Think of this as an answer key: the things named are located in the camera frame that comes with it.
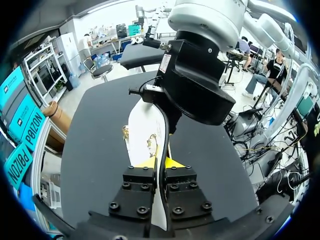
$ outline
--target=ceiling light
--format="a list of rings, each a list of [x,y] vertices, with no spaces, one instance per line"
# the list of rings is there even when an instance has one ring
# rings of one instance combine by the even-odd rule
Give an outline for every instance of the ceiling light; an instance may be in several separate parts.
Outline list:
[[[95,11],[104,9],[104,8],[106,8],[106,7],[110,7],[110,6],[115,5],[115,4],[121,4],[121,3],[129,2],[129,1],[132,1],[132,0],[119,0],[119,1],[109,2],[109,3],[107,3],[107,4],[104,4],[104,5],[102,5],[102,6],[98,6],[98,7],[94,8],[94,9],[92,9],[92,10],[88,11],[87,13],[88,13],[88,14],[91,14],[91,13],[93,13],[93,12],[95,12]]]
[[[280,14],[287,16],[288,18],[292,19],[293,21],[297,22],[297,19],[290,12],[288,12],[287,10],[284,10],[281,7],[278,7],[276,5],[273,5],[273,4],[264,2],[264,1],[259,1],[259,0],[250,0],[250,2],[256,6],[260,6],[260,7],[266,8],[266,9],[276,11]]]

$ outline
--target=black shirt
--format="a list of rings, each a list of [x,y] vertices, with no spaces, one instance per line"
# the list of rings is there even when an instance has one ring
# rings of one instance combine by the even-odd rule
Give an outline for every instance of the black shirt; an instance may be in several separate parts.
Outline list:
[[[270,75],[269,75],[269,78],[270,79],[276,79],[278,74],[279,74],[279,71],[282,67],[283,63],[278,63],[275,59],[273,60],[270,60],[268,62],[268,64],[266,65],[266,68],[270,71]],[[286,78],[287,77],[287,70],[286,70],[286,67],[284,67],[282,73],[280,74],[280,76],[276,79],[276,81],[281,84],[283,78]]]

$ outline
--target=sneaker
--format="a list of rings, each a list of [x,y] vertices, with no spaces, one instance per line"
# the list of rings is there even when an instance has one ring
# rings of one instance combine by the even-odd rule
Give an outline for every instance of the sneaker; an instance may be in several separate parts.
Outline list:
[[[247,97],[247,98],[250,98],[250,99],[253,99],[253,97],[254,97],[253,94],[250,94],[250,93],[248,93],[247,91],[244,91],[244,92],[242,93],[242,95],[245,96],[245,97]]]

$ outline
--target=white label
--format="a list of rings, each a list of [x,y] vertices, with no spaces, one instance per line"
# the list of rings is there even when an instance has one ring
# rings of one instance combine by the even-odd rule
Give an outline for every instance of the white label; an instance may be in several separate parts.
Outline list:
[[[165,74],[166,71],[167,71],[167,67],[168,67],[168,64],[169,64],[169,62],[170,62],[170,58],[171,58],[171,55],[169,55],[169,54],[163,55],[162,62],[161,62],[161,64],[160,64],[159,70],[160,70],[161,72],[163,72],[164,74]]]

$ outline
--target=computer monitor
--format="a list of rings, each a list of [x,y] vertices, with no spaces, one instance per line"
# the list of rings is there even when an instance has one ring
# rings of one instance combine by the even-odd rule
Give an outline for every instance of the computer monitor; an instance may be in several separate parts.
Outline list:
[[[258,54],[259,54],[259,55],[262,55],[262,54],[264,54],[264,51],[263,51],[261,48],[259,48]]]
[[[252,44],[251,44],[251,46],[250,46],[250,49],[251,49],[251,51],[252,52],[254,52],[254,53],[258,53],[258,51],[259,51],[259,48],[258,47],[256,47],[256,46],[253,46]]]

